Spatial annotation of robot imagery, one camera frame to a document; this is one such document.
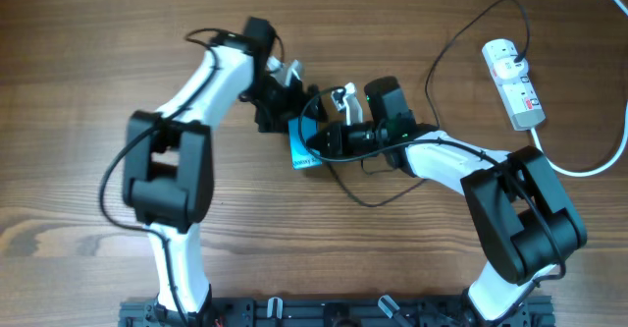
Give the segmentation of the blue screen smartphone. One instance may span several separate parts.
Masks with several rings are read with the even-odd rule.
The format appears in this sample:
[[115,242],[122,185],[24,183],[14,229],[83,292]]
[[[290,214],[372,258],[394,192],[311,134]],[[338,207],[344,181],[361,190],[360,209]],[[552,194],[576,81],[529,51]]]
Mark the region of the blue screen smartphone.
[[[317,134],[318,123],[308,117],[302,120],[302,134],[305,139]],[[288,121],[288,137],[290,144],[291,162],[294,170],[304,170],[318,167],[322,164],[320,160],[311,155],[303,145],[298,134],[298,119]]]

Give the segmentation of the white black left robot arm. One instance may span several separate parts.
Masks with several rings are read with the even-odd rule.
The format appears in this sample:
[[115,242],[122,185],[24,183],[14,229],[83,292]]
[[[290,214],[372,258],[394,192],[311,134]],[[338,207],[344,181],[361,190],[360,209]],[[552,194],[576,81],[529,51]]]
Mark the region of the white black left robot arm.
[[169,101],[153,112],[137,110],[128,122],[122,199],[147,234],[159,277],[152,310],[135,314],[124,303],[121,320],[157,326],[209,326],[216,320],[205,274],[200,224],[214,188],[213,134],[236,102],[254,105],[261,133],[286,133],[327,113],[304,88],[298,62],[272,55],[280,42],[267,20],[249,18],[240,33],[208,28],[198,68]]

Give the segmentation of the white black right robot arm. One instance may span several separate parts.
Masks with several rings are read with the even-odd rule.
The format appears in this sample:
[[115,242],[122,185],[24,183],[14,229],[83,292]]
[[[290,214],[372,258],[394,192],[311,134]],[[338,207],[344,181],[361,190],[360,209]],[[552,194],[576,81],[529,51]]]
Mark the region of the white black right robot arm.
[[353,84],[320,91],[296,121],[299,142],[329,165],[386,156],[410,177],[461,194],[487,259],[449,320],[499,326],[530,301],[543,282],[566,274],[566,261],[587,241],[584,222],[543,152],[489,150],[419,123],[394,77],[365,86],[371,120]]

